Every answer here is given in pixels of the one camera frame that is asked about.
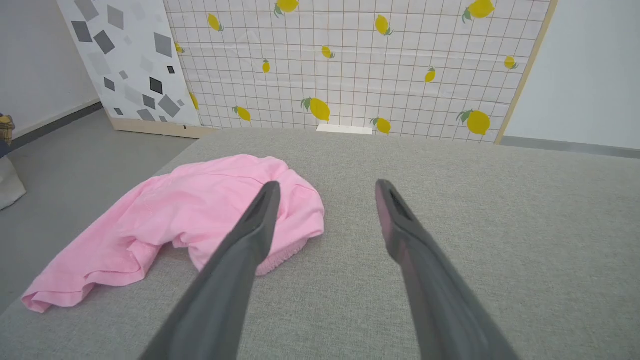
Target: crumpled pink fabric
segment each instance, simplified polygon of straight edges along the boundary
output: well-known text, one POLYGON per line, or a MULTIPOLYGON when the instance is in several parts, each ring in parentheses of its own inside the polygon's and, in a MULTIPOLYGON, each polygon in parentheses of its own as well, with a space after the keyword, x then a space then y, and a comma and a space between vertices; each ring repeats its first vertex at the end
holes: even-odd
POLYGON ((27 308, 74 306, 95 284, 125 286, 145 278, 162 245, 188 247, 201 270, 262 185, 280 183, 280 208, 264 275, 324 232, 320 195, 286 163, 237 155, 176 168, 124 195, 49 263, 25 292, 27 308))

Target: lemon patterned wallpaper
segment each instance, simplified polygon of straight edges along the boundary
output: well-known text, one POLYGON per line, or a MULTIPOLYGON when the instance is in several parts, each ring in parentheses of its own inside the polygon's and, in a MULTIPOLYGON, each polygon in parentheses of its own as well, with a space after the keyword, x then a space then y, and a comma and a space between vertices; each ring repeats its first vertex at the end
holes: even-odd
POLYGON ((548 0, 164 0, 203 126, 493 143, 548 0))

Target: lemon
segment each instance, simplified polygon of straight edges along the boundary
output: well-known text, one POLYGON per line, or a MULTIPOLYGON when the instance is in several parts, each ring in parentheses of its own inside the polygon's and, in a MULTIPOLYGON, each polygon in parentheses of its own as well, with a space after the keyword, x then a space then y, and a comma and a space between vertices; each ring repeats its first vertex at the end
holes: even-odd
POLYGON ((378 30, 378 33, 381 33, 386 37, 394 33, 394 31, 389 27, 389 21, 387 21, 387 18, 382 15, 378 15, 378 18, 376 19, 376 29, 378 30))
POLYGON ((223 31, 225 29, 225 27, 220 25, 220 23, 218 22, 218 18, 215 17, 215 15, 213 15, 212 13, 209 14, 209 25, 213 30, 216 31, 223 31))
POLYGON ((471 20, 471 17, 482 19, 483 17, 489 16, 494 10, 495 8, 491 0, 476 0, 465 10, 465 13, 462 15, 462 22, 466 24, 465 19, 471 20))
POLYGON ((327 106, 324 101, 316 99, 315 97, 313 99, 309 97, 302 100, 300 107, 302 106, 307 110, 311 108, 311 113, 314 114, 318 120, 329 121, 331 110, 329 110, 329 106, 327 106))
POLYGON ((328 59, 333 59, 335 57, 335 54, 331 52, 331 49, 329 49, 328 46, 322 46, 322 55, 328 59))
POLYGON ((427 75, 424 77, 424 82, 425 82, 425 83, 430 83, 430 82, 432 82, 435 78, 436 78, 436 69, 434 69, 433 67, 431 67, 431 68, 429 69, 429 72, 427 72, 427 75))
POLYGON ((469 131, 474 134, 486 135, 486 131, 489 130, 489 126, 491 126, 491 120, 489 120, 487 114, 481 111, 474 111, 473 109, 461 112, 456 119, 458 118, 462 120, 463 124, 467 121, 469 131))
POLYGON ((193 106, 195 106, 196 110, 197 110, 198 109, 198 99, 196 99, 196 96, 193 95, 193 92, 190 92, 189 96, 191 96, 191 101, 193 101, 193 106))
POLYGON ((391 123, 381 117, 376 117, 375 119, 371 119, 369 123, 373 124, 373 126, 377 126, 378 131, 381 133, 385 133, 389 135, 389 131, 391 131, 391 123))
POLYGON ((518 68, 518 64, 512 56, 507 56, 507 58, 504 60, 504 66, 509 70, 518 68))
POLYGON ((273 14, 278 17, 278 14, 284 15, 282 12, 290 13, 298 7, 298 0, 278 0, 273 14))
POLYGON ((180 46, 180 44, 178 44, 177 42, 175 43, 175 50, 179 53, 179 54, 184 54, 184 49, 182 48, 182 46, 180 46))
POLYGON ((233 108, 233 111, 240 116, 240 119, 243 119, 244 121, 251 121, 251 114, 249 114, 249 111, 246 109, 236 106, 233 108))

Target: wooden strip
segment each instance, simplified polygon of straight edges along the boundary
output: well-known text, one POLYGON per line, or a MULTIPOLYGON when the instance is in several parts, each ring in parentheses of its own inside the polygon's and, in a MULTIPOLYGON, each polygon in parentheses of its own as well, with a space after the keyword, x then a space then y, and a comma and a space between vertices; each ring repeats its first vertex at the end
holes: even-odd
POLYGON ((186 126, 171 122, 151 122, 134 119, 114 119, 108 114, 113 129, 133 133, 178 136, 181 138, 200 139, 216 131, 209 127, 186 126))
POLYGON ((551 23, 551 18, 554 16, 554 12, 556 11, 556 6, 558 4, 558 0, 551 0, 549 3, 549 9, 547 10, 547 16, 545 17, 545 21, 542 23, 542 28, 540 28, 540 34, 538 34, 538 38, 536 39, 536 43, 533 45, 533 51, 531 52, 531 57, 529 57, 529 62, 527 63, 527 68, 524 70, 522 74, 522 80, 520 80, 520 84, 518 85, 518 90, 516 90, 516 94, 513 97, 513 101, 511 101, 511 106, 507 111, 507 115, 504 117, 504 122, 502 123, 502 127, 498 132, 498 137, 496 137, 494 144, 500 145, 500 141, 502 141, 502 137, 504 136, 504 132, 509 125, 509 121, 511 120, 511 116, 516 109, 516 105, 518 105, 518 100, 520 100, 520 95, 522 94, 522 90, 524 89, 524 85, 529 78, 529 74, 531 73, 531 68, 533 68, 533 63, 536 62, 536 57, 538 56, 538 51, 540 51, 540 46, 542 45, 542 41, 545 39, 545 35, 547 34, 547 29, 549 28, 549 24, 551 23))

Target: gray table surface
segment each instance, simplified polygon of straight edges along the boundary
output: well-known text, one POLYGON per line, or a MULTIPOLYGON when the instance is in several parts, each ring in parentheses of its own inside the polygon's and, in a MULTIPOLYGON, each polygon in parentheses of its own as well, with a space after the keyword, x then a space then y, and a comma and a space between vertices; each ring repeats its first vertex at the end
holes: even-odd
MULTIPOLYGON (((391 180, 524 359, 640 357, 640 161, 471 143, 233 129, 159 174, 236 154, 282 159, 323 198, 325 233, 252 292, 240 358, 416 358, 374 183, 391 180)), ((0 357, 135 358, 196 270, 165 247, 147 278, 41 315, 0 316, 0 357)))

